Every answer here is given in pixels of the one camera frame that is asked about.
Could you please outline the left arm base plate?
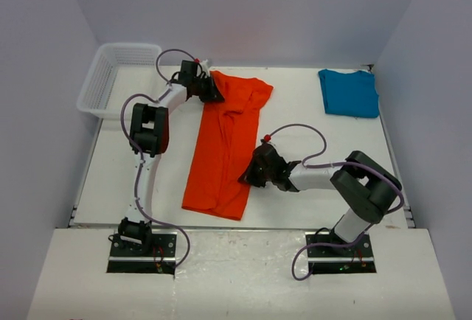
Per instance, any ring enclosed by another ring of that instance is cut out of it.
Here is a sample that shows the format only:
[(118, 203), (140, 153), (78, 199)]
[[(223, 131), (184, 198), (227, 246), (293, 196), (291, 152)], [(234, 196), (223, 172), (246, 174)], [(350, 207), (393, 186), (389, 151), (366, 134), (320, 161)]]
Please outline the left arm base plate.
[(153, 232), (147, 245), (123, 240), (116, 233), (111, 242), (106, 272), (108, 274), (167, 274), (176, 272), (175, 232)]

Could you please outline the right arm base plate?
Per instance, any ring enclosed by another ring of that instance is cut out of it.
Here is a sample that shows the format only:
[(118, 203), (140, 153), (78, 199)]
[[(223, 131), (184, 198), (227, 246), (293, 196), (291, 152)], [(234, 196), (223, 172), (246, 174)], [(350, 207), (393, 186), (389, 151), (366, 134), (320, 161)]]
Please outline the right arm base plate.
[(366, 234), (353, 248), (317, 246), (307, 250), (308, 269), (318, 274), (374, 274), (376, 270), (372, 244)]

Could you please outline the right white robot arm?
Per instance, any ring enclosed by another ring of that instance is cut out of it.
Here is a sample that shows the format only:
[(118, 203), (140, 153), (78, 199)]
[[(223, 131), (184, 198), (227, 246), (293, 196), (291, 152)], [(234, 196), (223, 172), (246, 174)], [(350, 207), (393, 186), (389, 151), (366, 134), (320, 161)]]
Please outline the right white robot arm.
[(404, 203), (399, 180), (360, 150), (343, 161), (307, 164), (286, 161), (273, 145), (262, 143), (238, 181), (253, 187), (269, 182), (283, 192), (337, 191), (349, 206), (330, 231), (330, 250), (339, 256), (352, 251), (361, 234)]

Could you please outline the orange t shirt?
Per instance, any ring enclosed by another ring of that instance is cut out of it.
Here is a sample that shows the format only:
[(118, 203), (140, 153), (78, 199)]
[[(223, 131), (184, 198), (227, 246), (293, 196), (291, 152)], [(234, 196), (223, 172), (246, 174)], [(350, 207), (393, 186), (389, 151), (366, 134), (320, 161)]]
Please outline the orange t shirt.
[(224, 101), (204, 105), (195, 152), (181, 207), (230, 220), (240, 220), (250, 186), (238, 181), (251, 161), (260, 111), (273, 86), (257, 78), (213, 71)]

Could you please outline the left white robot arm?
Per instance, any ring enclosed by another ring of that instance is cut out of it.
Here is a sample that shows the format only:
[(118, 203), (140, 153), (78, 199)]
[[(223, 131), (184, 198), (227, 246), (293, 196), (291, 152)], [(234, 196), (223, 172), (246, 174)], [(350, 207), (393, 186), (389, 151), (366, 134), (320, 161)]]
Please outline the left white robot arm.
[(152, 250), (152, 223), (173, 227), (152, 218), (153, 186), (170, 141), (170, 115), (193, 96), (201, 102), (224, 101), (210, 74), (211, 66), (210, 60), (184, 60), (158, 98), (134, 94), (122, 106), (120, 124), (135, 154), (135, 180), (132, 201), (119, 224), (118, 235), (138, 256)]

